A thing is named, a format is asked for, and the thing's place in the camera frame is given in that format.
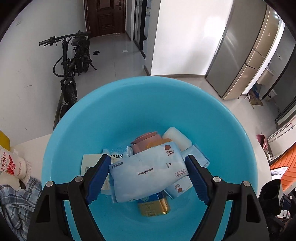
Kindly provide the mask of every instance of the bicycle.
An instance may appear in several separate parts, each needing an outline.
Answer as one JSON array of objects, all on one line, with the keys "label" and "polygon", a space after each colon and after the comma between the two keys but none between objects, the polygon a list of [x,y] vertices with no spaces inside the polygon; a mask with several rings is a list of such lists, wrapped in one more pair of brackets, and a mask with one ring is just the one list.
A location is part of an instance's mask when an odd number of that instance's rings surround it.
[{"label": "bicycle", "polygon": [[[82,72],[87,72],[89,65],[92,66],[95,70],[96,68],[91,63],[91,56],[89,54],[89,35],[90,32],[80,32],[78,31],[75,34],[64,35],[60,37],[51,37],[50,39],[39,42],[39,46],[50,45],[54,43],[62,42],[63,55],[59,60],[54,64],[53,73],[57,77],[63,77],[61,80],[61,89],[66,102],[66,110],[64,113],[61,113],[61,118],[63,115],[77,102],[77,89],[74,76],[76,74],[80,75]],[[72,59],[67,58],[68,45],[72,40],[71,45],[74,46],[75,55]],[[57,74],[55,72],[56,65],[63,59],[62,65],[64,69],[64,74]]]}]

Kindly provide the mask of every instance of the metal screw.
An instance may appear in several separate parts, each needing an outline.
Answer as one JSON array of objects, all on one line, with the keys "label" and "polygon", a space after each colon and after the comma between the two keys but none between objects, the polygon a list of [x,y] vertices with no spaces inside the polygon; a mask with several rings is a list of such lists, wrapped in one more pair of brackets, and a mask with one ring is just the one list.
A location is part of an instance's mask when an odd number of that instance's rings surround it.
[{"label": "metal screw", "polygon": [[221,178],[220,177],[213,177],[214,182],[219,183],[221,182]]},{"label": "metal screw", "polygon": [[53,184],[54,184],[54,183],[53,183],[52,181],[49,181],[49,182],[46,183],[46,186],[47,186],[47,187],[51,187]]},{"label": "metal screw", "polygon": [[77,176],[75,177],[75,182],[81,182],[83,180],[83,177],[82,176]]},{"label": "metal screw", "polygon": [[243,184],[244,184],[246,187],[249,187],[249,186],[251,185],[248,181],[244,181]]}]

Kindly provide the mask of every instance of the orange quilted fabric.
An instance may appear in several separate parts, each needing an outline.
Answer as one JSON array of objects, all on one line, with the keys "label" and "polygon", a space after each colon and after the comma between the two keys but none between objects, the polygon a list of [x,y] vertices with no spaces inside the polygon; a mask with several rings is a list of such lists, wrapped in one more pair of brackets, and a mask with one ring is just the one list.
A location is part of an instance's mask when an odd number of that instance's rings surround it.
[{"label": "orange quilted fabric", "polygon": [[296,145],[294,145],[281,159],[270,166],[270,169],[279,167],[289,167],[281,178],[283,190],[285,191],[294,181],[296,181]]}]

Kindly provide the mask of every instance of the handlebar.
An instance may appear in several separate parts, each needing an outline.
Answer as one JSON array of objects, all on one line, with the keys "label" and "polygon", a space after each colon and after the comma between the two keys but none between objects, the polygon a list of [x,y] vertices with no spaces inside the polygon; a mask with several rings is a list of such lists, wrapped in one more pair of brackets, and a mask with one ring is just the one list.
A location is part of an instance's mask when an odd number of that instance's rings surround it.
[{"label": "handlebar", "polygon": [[64,36],[57,37],[57,38],[55,36],[53,36],[50,39],[39,42],[39,46],[44,45],[44,44],[54,44],[56,41],[58,41],[60,39],[68,38],[68,37],[89,36],[90,34],[91,34],[91,32],[80,32],[80,30],[79,30],[75,34],[64,35]]}]

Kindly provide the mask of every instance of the plaid fabric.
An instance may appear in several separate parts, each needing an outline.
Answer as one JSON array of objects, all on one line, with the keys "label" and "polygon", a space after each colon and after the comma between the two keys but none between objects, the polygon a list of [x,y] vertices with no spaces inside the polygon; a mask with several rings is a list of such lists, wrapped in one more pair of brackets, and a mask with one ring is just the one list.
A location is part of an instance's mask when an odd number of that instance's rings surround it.
[{"label": "plaid fabric", "polygon": [[9,185],[0,185],[1,213],[20,241],[27,239],[31,216],[41,191],[41,182],[32,177],[26,190],[15,191]]}]

